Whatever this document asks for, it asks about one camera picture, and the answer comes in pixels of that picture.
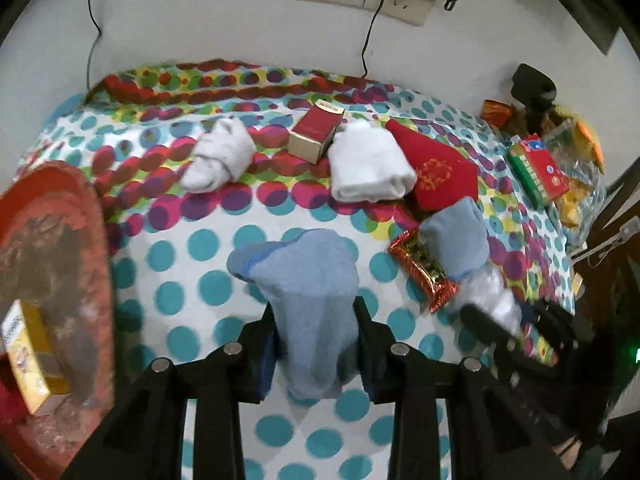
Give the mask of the light blue sock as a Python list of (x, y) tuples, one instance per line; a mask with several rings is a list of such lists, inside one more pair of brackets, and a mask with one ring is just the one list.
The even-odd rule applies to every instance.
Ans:
[(305, 230), (285, 242), (235, 249), (227, 269), (271, 304), (281, 367), (294, 396), (339, 396), (357, 370), (352, 305), (359, 278), (346, 240), (333, 230)]
[(469, 197), (424, 220), (419, 238), (448, 278), (456, 281), (480, 269), (489, 259), (484, 218)]

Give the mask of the white crumpled plastic wrap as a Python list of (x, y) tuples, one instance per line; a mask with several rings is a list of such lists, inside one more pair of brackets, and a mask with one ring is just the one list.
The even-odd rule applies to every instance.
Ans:
[(456, 311), (472, 304), (510, 335), (521, 337), (521, 307), (512, 290), (504, 284), (500, 270), (492, 264), (487, 263), (466, 276), (460, 282), (459, 290), (450, 304)]

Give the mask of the red gold snack packet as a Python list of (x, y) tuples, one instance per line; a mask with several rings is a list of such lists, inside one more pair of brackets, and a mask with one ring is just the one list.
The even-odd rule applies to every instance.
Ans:
[(398, 235), (390, 242), (387, 252), (424, 293), (431, 314), (445, 307), (458, 292), (459, 284), (448, 278), (440, 263), (431, 256), (420, 241), (418, 229)]

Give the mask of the yellow small box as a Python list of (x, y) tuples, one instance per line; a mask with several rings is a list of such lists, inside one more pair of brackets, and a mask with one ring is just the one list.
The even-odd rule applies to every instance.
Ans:
[(70, 394), (70, 384), (36, 306), (17, 299), (1, 323), (3, 348), (29, 414), (52, 414)]

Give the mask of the red round metal tray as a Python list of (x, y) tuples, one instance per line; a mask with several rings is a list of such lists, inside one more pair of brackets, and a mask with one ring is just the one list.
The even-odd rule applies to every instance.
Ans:
[(1, 427), (25, 479), (57, 479), (114, 404), (113, 289), (101, 203), (65, 162), (30, 170), (1, 196), (1, 307), (36, 306), (70, 395), (50, 415)]

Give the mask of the red green card box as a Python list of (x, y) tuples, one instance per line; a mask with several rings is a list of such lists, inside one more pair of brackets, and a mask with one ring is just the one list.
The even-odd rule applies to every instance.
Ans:
[(512, 144), (506, 160), (535, 209), (548, 206), (570, 189), (568, 177), (536, 134)]

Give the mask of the clear bag of snacks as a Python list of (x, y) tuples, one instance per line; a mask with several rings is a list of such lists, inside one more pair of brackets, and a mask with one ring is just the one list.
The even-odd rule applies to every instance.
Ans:
[(567, 178), (568, 190), (553, 203), (567, 248), (575, 250), (587, 240), (605, 202), (605, 164), (600, 140), (588, 122), (559, 105), (548, 110), (542, 125), (542, 140)]

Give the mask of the red sock gold print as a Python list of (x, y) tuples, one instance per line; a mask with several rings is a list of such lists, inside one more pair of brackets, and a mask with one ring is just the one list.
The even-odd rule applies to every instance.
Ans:
[(389, 120), (385, 127), (416, 173), (412, 192), (422, 211), (440, 211), (465, 197), (477, 200), (478, 169), (474, 162), (397, 120)]

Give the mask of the polka dot tablecloth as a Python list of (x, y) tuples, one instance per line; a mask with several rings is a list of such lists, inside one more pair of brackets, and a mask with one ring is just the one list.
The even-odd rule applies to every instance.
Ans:
[[(493, 263), (515, 296), (552, 297), (575, 307), (566, 239), (554, 208), (536, 209), (506, 162), (490, 125), (431, 96), (321, 70), (213, 60), (146, 66), (108, 76), (80, 104), (61, 108), (18, 165), (60, 160), (99, 193), (110, 237), (115, 327), (127, 372), (157, 356), (204, 358), (262, 313), (259, 290), (228, 273), (234, 248), (289, 240), (306, 229), (343, 237), (372, 318), (436, 360), (488, 359), (468, 330), (427, 311), (419, 287), (387, 253), (416, 220), (401, 202), (343, 205), (330, 192), (325, 162), (286, 148), (288, 133), (319, 100), (349, 119), (396, 120), (454, 148), (477, 166), (478, 208)], [(256, 145), (235, 183), (194, 195), (178, 180), (198, 137), (224, 117), (244, 122)]]

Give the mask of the orange snack packet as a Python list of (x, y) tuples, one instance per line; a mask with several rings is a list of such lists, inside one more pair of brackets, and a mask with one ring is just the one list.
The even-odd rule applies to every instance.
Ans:
[(513, 105), (495, 100), (485, 100), (480, 111), (482, 118), (489, 125), (502, 130), (512, 119), (516, 108)]

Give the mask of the black device on table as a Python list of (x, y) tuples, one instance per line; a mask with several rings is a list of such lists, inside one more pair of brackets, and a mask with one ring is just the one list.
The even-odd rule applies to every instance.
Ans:
[(521, 63), (512, 76), (511, 96), (531, 112), (544, 114), (557, 94), (555, 83), (528, 64)]

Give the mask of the white folded sock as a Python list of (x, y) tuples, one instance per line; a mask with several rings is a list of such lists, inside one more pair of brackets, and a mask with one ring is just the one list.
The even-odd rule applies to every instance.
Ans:
[(331, 194), (340, 203), (399, 200), (418, 180), (394, 136), (364, 119), (341, 126), (328, 159)]

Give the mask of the white rolled sock left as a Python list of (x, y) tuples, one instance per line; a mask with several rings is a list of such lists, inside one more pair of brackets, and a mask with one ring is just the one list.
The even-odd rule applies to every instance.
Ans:
[(192, 162), (183, 173), (180, 186), (190, 193), (218, 190), (239, 180), (255, 153), (256, 145), (242, 120), (221, 118), (195, 143)]

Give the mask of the red and tan small box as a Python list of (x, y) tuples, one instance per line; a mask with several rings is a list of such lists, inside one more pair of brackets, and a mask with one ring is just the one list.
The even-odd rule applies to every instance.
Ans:
[(343, 107), (318, 100), (306, 110), (288, 135), (288, 152), (311, 164), (318, 164), (345, 115)]

